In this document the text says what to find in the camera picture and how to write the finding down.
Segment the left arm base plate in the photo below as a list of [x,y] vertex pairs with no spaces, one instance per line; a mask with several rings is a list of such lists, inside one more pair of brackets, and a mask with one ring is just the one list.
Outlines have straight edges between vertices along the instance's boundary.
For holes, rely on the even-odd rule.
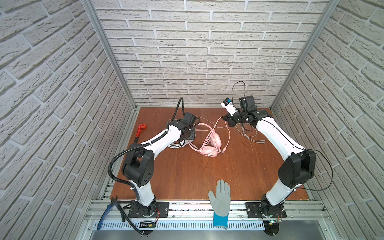
[[145,207],[139,202],[128,204],[130,218],[155,218],[160,215],[160,218],[167,218],[169,214],[169,202],[153,202]]

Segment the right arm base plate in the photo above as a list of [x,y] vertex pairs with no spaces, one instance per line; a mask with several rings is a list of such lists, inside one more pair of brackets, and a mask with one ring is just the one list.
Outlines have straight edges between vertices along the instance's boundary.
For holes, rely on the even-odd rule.
[[246,202],[248,218],[286,218],[287,213],[283,204],[271,206],[266,201]]

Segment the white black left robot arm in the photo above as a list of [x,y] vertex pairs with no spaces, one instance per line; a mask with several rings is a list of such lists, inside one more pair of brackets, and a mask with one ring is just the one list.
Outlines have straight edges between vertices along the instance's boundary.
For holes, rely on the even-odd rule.
[[150,181],[154,176],[156,157],[174,142],[194,140],[195,121],[196,116],[173,120],[150,140],[130,146],[123,163],[122,174],[134,190],[140,205],[149,207],[155,201]]

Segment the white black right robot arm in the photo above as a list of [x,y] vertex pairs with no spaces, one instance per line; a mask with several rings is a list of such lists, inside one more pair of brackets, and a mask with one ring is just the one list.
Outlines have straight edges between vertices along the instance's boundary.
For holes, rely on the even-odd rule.
[[278,180],[262,197],[260,208],[264,215],[281,206],[292,192],[313,178],[315,151],[296,143],[267,111],[235,112],[225,115],[224,121],[230,127],[240,123],[250,124],[272,143],[284,161],[278,170]]

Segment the pink headphones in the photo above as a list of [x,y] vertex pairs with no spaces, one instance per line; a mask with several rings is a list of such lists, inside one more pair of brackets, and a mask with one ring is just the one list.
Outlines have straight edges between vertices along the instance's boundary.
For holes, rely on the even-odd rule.
[[220,139],[220,136],[214,128],[211,128],[207,124],[200,123],[198,124],[198,126],[204,126],[209,129],[209,133],[205,141],[203,142],[200,148],[195,146],[191,141],[188,141],[188,145],[200,155],[213,158],[216,157],[218,154],[221,153],[222,141]]

